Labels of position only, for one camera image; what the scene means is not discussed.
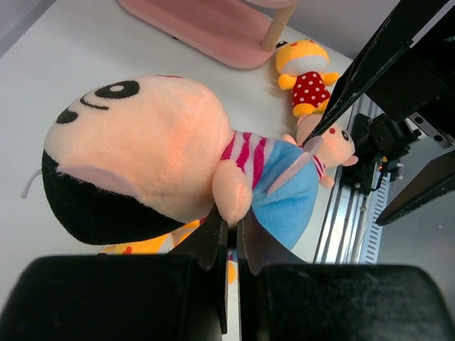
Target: polka dot dress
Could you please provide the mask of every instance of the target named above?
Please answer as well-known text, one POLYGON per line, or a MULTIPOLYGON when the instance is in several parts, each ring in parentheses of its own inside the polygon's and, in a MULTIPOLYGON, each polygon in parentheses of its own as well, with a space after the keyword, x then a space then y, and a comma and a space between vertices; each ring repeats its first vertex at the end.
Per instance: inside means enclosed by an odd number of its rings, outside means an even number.
POLYGON ((322 82, 322 77, 317 72, 307 72, 297 77, 296 84, 292 88, 292 107, 307 103, 317 108, 326 99, 330 98, 330 92, 322 82))

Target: plush doll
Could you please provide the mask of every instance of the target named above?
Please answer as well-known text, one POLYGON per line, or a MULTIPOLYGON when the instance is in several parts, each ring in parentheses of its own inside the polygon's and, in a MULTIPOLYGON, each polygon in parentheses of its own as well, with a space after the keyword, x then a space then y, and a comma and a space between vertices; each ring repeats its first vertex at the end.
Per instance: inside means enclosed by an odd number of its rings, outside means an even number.
MULTIPOLYGON (((297 122, 296 140, 288 134, 283 135, 283 140, 301 146, 306 138, 316 128, 321 121, 321 115, 311 115, 300 117, 297 122)), ((355 146, 349 133, 339 124, 333 124, 325 133, 321 135, 323 143, 319 146, 316 155, 324 160, 325 169, 342 166, 352 166, 358 162, 358 157, 354 156, 355 146)), ((321 174, 319 183, 325 188, 332 188, 334 180, 327 175, 325 170, 321 174)))
POLYGON ((330 87, 338 73, 324 73, 329 64, 327 52, 312 40, 287 43, 277 50, 278 83, 283 90, 292 90, 294 116, 322 114, 327 107, 330 87))
POLYGON ((206 217, 216 204, 230 226, 252 207, 291 249, 330 162, 315 155, 322 141, 317 136, 302 150, 234 131, 207 87, 154 75, 74 101, 45 138, 41 170, 54 215, 88 244, 159 237, 206 217))
POLYGON ((106 254, 162 254, 171 251, 187 236, 200 226, 200 221, 195 220, 189 224, 164 234, 160 237, 147 239, 140 242, 107 245, 101 252, 106 254))

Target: plush hand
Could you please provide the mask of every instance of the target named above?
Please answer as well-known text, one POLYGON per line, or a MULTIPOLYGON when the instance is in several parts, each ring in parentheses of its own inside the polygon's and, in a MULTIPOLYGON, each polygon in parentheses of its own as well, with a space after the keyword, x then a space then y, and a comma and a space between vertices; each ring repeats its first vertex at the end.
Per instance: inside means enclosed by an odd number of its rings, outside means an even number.
POLYGON ((235 162, 219 162, 213 176, 213 198, 229 226, 234 226, 247 214, 252 196, 251 184, 235 162))
POLYGON ((296 140, 294 140, 294 137, 292 137, 291 135, 289 134, 285 134, 282 136, 282 140, 283 141, 286 141, 286 142, 289 142, 290 144, 295 144, 297 145, 297 142, 296 140))
POLYGON ((330 72, 322 75, 324 85, 327 87, 331 87, 332 85, 334 85, 338 78, 340 78, 340 74, 338 72, 330 72))
POLYGON ((344 161, 341 165, 348 167, 348 166, 354 166, 358 162, 358 157, 355 155, 352 155, 348 158, 348 160, 344 161))
POLYGON ((335 185, 335 181, 332 179, 332 177, 328 176, 325 173, 321 176, 319 183, 325 188, 332 188, 333 185, 335 185))
POLYGON ((323 139, 320 136, 313 137, 309 140, 304 147, 304 152, 272 183, 267 191, 267 195, 271 195, 277 191, 278 188, 292 179, 308 162, 311 162, 313 155, 318 151, 322 143, 323 139))
POLYGON ((296 84, 297 78, 283 74, 278 78, 278 85, 281 90, 290 90, 296 84))

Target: pink plush doll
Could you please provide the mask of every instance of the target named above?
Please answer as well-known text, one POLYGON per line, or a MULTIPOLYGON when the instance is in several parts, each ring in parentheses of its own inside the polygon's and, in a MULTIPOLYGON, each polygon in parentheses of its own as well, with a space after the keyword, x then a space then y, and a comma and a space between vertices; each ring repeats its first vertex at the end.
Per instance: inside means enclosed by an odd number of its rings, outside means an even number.
POLYGON ((324 164, 333 164, 315 154, 322 141, 302 150, 235 131, 207 87, 154 75, 70 104, 45 138, 41 170, 55 216, 88 244, 158 237, 217 205, 230 226, 252 207, 292 248, 311 217, 324 164))
MULTIPOLYGON (((321 121, 321 115, 311 115, 309 117, 302 116, 297 122, 297 137, 296 140, 288 134, 283 135, 283 140, 292 144, 301 146, 306 138, 316 128, 321 121)), ((354 141, 349 133, 344 130, 339 124, 333 124, 322 135, 323 143, 319 146, 316 155, 323 160, 325 169, 335 168, 339 165, 353 166, 358 162, 358 157, 354 155, 354 141)), ((319 183, 325 188, 332 188, 335 182, 324 172, 321 174, 319 183)))

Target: yellow plush toy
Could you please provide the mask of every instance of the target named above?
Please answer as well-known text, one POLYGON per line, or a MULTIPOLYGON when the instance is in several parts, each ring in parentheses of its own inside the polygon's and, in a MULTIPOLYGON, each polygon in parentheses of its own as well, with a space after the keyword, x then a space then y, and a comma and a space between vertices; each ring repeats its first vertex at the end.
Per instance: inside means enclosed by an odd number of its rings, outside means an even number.
POLYGON ((327 52, 312 40, 287 43, 277 51, 278 83, 282 90, 292 90, 294 116, 323 114, 337 72, 325 73, 330 59, 327 52))
MULTIPOLYGON (((132 242, 117 245, 110 245, 102 249, 104 254, 162 254, 171 251, 179 245, 187 236, 200 226, 200 221, 195 220, 182 226, 171 233, 163 236, 144 240, 142 242, 132 242)), ((228 282, 232 284, 235 280, 236 272, 232 261, 229 261, 228 282)))

